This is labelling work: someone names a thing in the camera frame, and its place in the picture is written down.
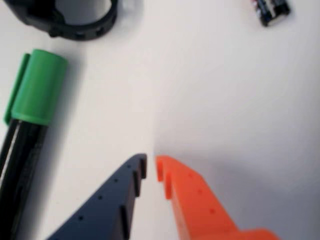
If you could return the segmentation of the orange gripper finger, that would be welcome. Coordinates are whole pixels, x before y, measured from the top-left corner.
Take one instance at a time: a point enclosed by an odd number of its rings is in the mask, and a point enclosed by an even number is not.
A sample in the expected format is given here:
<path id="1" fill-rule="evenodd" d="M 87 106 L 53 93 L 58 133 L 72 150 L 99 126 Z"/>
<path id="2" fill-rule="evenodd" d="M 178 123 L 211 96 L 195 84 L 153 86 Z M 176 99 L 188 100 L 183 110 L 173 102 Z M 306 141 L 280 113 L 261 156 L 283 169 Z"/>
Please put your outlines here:
<path id="1" fill-rule="evenodd" d="M 156 156 L 158 181 L 171 201 L 181 240 L 276 240 L 263 228 L 241 230 L 195 170 L 167 155 Z"/>

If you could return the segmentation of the navy gripper finger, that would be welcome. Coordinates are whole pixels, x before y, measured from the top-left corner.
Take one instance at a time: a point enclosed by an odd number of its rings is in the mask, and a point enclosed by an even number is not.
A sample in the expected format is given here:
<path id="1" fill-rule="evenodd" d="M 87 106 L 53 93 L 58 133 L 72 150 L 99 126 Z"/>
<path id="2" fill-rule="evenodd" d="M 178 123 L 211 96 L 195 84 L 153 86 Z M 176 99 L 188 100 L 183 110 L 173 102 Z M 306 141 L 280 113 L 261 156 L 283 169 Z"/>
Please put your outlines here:
<path id="1" fill-rule="evenodd" d="M 146 177 L 147 155 L 133 155 L 49 239 L 128 240 L 135 200 Z"/>

